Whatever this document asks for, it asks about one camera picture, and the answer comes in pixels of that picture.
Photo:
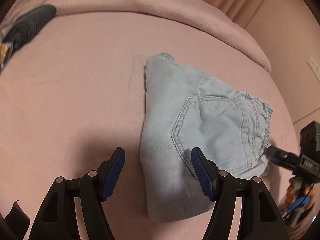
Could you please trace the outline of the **right hand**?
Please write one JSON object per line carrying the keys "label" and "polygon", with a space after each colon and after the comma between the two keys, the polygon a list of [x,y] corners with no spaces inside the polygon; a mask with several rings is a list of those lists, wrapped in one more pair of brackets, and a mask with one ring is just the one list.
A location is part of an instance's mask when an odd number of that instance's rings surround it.
{"label": "right hand", "polygon": [[293,177],[290,179],[284,204],[281,204],[279,208],[287,226],[291,228],[296,226],[303,217],[303,213],[314,206],[317,190],[315,184],[305,183],[302,178]]}

